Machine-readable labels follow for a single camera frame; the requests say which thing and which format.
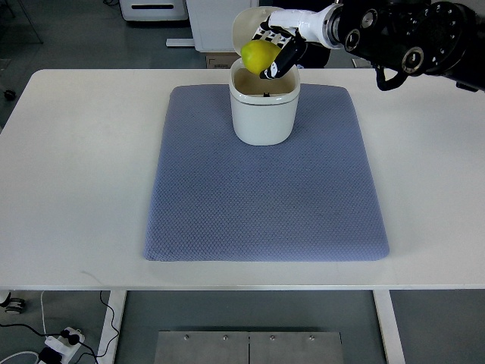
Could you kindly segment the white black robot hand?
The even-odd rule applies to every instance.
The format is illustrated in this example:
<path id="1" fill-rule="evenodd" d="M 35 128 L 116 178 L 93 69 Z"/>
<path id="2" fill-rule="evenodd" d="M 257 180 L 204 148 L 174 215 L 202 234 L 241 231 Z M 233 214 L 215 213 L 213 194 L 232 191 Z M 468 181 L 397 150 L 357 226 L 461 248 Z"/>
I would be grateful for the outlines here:
<path id="1" fill-rule="evenodd" d="M 242 22 L 246 26 L 246 42 L 263 39 L 281 48 L 272 65 L 258 76 L 263 80 L 279 79 L 286 75 L 302 54 L 298 41 L 315 42 L 328 48 L 337 49 L 340 44 L 332 34 L 336 15 L 341 10 L 337 4 L 328 5 L 319 11 L 257 7 L 249 9 L 249 19 Z"/>

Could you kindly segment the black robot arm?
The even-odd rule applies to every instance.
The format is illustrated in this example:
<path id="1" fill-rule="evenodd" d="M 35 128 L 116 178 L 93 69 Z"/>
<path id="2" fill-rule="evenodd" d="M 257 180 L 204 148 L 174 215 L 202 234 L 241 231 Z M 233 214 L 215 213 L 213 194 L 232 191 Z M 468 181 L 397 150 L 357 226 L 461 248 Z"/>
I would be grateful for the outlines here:
<path id="1" fill-rule="evenodd" d="M 382 91 L 422 74 L 484 89 L 484 17 L 454 2 L 342 1 L 331 36 L 371 63 Z"/>

